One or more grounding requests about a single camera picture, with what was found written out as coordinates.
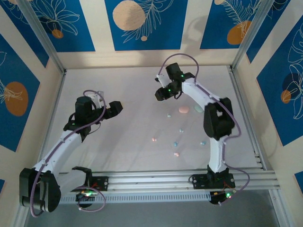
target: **pink bead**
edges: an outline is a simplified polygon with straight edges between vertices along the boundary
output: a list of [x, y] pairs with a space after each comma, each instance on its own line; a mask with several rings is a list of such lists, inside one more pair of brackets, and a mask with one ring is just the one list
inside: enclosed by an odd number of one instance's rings
[[189, 112], [189, 107], [188, 106], [180, 106], [179, 107], [179, 112], [182, 114], [187, 114]]

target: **purple cable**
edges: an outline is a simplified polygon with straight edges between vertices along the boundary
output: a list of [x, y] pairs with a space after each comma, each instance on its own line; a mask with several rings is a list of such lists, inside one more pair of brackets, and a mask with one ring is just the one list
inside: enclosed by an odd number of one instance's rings
[[170, 58], [173, 57], [173, 56], [176, 56], [176, 55], [184, 55], [184, 56], [187, 56], [187, 57], [191, 58], [191, 59], [196, 63], [196, 65], [197, 65], [197, 71], [196, 71], [196, 74], [195, 74], [195, 85], [196, 85], [200, 90], [202, 90], [205, 94], [207, 94], [207, 95], [210, 97], [210, 99], [212, 99], [213, 101], [215, 101], [216, 103], [218, 103], [218, 104], [227, 112], [227, 114], [232, 118], [233, 122], [235, 123], [236, 127], [238, 128], [238, 131], [239, 131], [238, 135], [229, 136], [229, 137], [227, 137], [226, 139], [223, 140], [223, 146], [222, 146], [222, 150], [223, 150], [223, 151], [222, 151], [222, 161], [223, 161], [223, 163], [224, 163], [228, 168], [237, 170], [237, 171], [242, 172], [242, 173], [244, 173], [244, 174], [247, 175], [247, 182], [238, 190], [238, 192], [241, 192], [241, 191], [243, 191], [244, 188], [246, 188], [246, 186], [249, 184], [249, 182], [250, 182], [250, 175], [249, 175], [247, 172], [245, 172], [244, 170], [242, 170], [242, 169], [240, 169], [240, 168], [232, 167], [232, 166], [226, 164], [226, 162], [225, 162], [225, 144], [226, 144], [226, 141], [229, 140], [229, 139], [232, 139], [232, 138], [238, 138], [238, 137], [240, 137], [241, 134], [242, 134], [241, 128], [240, 128], [240, 126], [239, 126], [237, 120], [235, 119], [235, 117], [232, 115], [232, 113], [231, 113], [231, 112], [230, 112], [230, 111], [229, 111], [229, 110], [228, 110], [228, 109], [227, 109], [219, 100], [217, 100], [217, 99], [215, 99], [214, 97], [212, 97], [210, 93], [208, 93], [203, 87], [201, 87], [200, 85], [198, 85], [198, 84], [196, 83], [196, 81], [197, 81], [197, 76], [198, 76], [198, 73], [199, 73], [199, 63], [198, 63], [198, 62], [196, 61], [196, 59], [194, 59], [192, 56], [190, 56], [190, 55], [188, 55], [188, 54], [186, 54], [186, 53], [176, 53], [176, 54], [173, 54], [173, 55], [169, 56], [169, 57], [164, 61], [164, 63], [162, 64], [162, 66], [161, 66], [161, 68], [160, 68], [160, 71], [159, 71], [158, 75], [160, 75], [160, 73], [161, 73], [161, 71], [162, 71], [162, 69], [163, 69], [165, 63], [167, 62], [167, 60], [170, 59]]
[[95, 210], [87, 210], [87, 209], [82, 208], [82, 207], [80, 206], [80, 201], [81, 201], [81, 199], [79, 199], [79, 201], [78, 201], [78, 203], [77, 203], [77, 206], [79, 207], [79, 210], [82, 210], [82, 211], [85, 211], [85, 212], [97, 212], [97, 211], [102, 210], [102, 209], [105, 207], [106, 198], [105, 198], [105, 196], [103, 195], [103, 193], [100, 192], [99, 190], [97, 190], [97, 189], [95, 189], [95, 188], [91, 188], [91, 187], [86, 187], [86, 186], [80, 186], [80, 187], [78, 187], [78, 188], [76, 188], [76, 189], [90, 189], [90, 190], [92, 190], [92, 191], [98, 192], [98, 193], [103, 197], [103, 199], [104, 199], [104, 203], [103, 203], [102, 207], [100, 207], [100, 208], [98, 208], [98, 209], [95, 209]]
[[[80, 131], [80, 130], [86, 128], [86, 127], [89, 127], [89, 126], [91, 126], [91, 125], [97, 123], [98, 121], [100, 121], [100, 120], [102, 119], [102, 117], [103, 117], [103, 115], [104, 115], [104, 113], [105, 113], [105, 110], [106, 110], [106, 103], [105, 103], [105, 100], [104, 100], [103, 96], [102, 96], [101, 94], [99, 94], [98, 92], [93, 91], [93, 90], [85, 90], [85, 91], [83, 92], [83, 95], [86, 96], [85, 93], [87, 93], [87, 92], [93, 92], [93, 93], [97, 94], [98, 96], [100, 96], [100, 98], [102, 99], [104, 108], [103, 108], [103, 111], [102, 111], [101, 116], [98, 117], [98, 119], [96, 119], [94, 122], [89, 123], [89, 124], [87, 124], [87, 125], [84, 125], [84, 126], [78, 128], [78, 129], [72, 131], [70, 134], [68, 134], [66, 137], [64, 137], [63, 141], [60, 141], [60, 142], [57, 144], [57, 146], [52, 150], [52, 152], [50, 153], [50, 155], [46, 158], [45, 164], [48, 163], [48, 161], [51, 159], [51, 157], [54, 155], [54, 153], [57, 151], [57, 149], [58, 149], [58, 148], [59, 148], [59, 147], [60, 147], [60, 146], [61, 146], [61, 145], [62, 145], [62, 144], [71, 136], [71, 135], [75, 134], [76, 132], [78, 132], [78, 131]], [[36, 189], [36, 185], [37, 185], [39, 176], [41, 175], [41, 173], [42, 173], [44, 167], [46, 166], [45, 164], [42, 164], [42, 165], [41, 165], [41, 168], [39, 169], [39, 171], [38, 171], [38, 173], [37, 173], [37, 175], [36, 175], [36, 178], [35, 178], [35, 180], [34, 180], [33, 187], [32, 187], [32, 191], [31, 191], [31, 193], [30, 193], [30, 212], [31, 212], [31, 214], [32, 214], [32, 216], [33, 216], [34, 218], [37, 218], [38, 216], [40, 216], [40, 215], [43, 213], [43, 211], [40, 211], [39, 214], [35, 214], [35, 211], [34, 211], [34, 194], [35, 194], [35, 189]]]

